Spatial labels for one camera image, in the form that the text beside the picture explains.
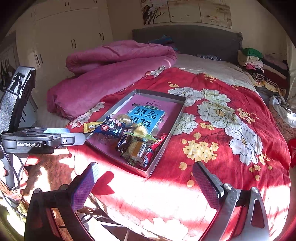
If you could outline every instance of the wall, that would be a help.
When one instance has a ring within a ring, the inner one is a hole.
[[[140,0],[107,0],[113,39],[131,39],[132,29],[143,28]],[[232,30],[211,24],[198,24],[228,31],[242,32],[243,47],[253,47],[283,60],[286,58],[286,33],[276,18],[256,0],[228,0]]]

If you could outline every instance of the green clothing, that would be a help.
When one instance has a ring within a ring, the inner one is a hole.
[[[261,52],[259,52],[258,50],[253,49],[253,48],[242,49],[242,53],[245,56],[255,56],[255,57],[258,57],[259,59],[263,58],[263,54]]]

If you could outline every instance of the pink book cover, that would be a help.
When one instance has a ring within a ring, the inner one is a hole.
[[[179,103],[153,99],[142,95],[133,95],[132,98],[115,114],[127,114],[135,123],[143,123],[152,136],[171,131],[182,105]],[[103,144],[98,141],[96,135],[88,139],[89,143],[120,162],[126,163],[125,159],[116,151],[116,145]]]

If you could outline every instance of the packaged pastry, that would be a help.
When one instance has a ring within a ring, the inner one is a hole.
[[[122,155],[127,163],[142,170],[147,170],[149,163],[154,159],[160,149],[160,144],[167,137],[161,135],[156,137],[156,141],[152,143],[144,143],[134,139],[126,152]]]
[[[127,148],[126,152],[122,155],[122,157],[126,159],[133,159],[133,160],[141,160],[142,155],[145,152],[147,144],[133,139],[130,143],[129,147]]]
[[[101,121],[94,121],[94,122],[84,123],[83,124],[83,133],[93,132],[95,130],[95,128],[97,128],[102,123],[103,122],[101,122]]]
[[[153,136],[148,134],[148,129],[143,125],[143,123],[134,123],[127,134],[143,139],[144,141],[156,141]]]
[[[114,119],[125,123],[127,126],[131,126],[133,124],[133,120],[126,114],[118,114]]]
[[[142,161],[138,162],[138,168],[142,169],[142,170],[147,170],[149,163],[151,163],[151,161],[153,161],[153,159],[155,158],[155,156],[157,155],[158,151],[161,148],[161,143],[163,142],[163,140],[167,137],[167,135],[162,135],[162,136],[158,136],[156,137],[156,142],[153,143],[151,146],[149,146],[149,148],[143,153],[142,155]]]
[[[107,116],[106,120],[95,128],[94,133],[101,133],[119,138],[125,127],[125,123],[113,119],[111,116]]]

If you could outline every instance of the red floral bedspread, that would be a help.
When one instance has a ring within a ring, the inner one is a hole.
[[[271,238],[279,235],[289,207],[291,158],[260,96],[209,74],[195,75],[170,68],[160,75],[147,74],[133,86],[105,96],[68,128],[82,131],[84,122],[96,121],[134,89],[186,96],[186,108],[149,179],[122,169],[86,144],[70,147],[75,166],[82,162],[86,166],[90,161],[100,164],[102,177],[93,194],[156,235],[171,240],[198,240],[216,213],[191,176],[194,162],[202,161],[224,183],[246,190],[257,186],[264,200]],[[236,208],[223,240],[229,238],[238,212]]]

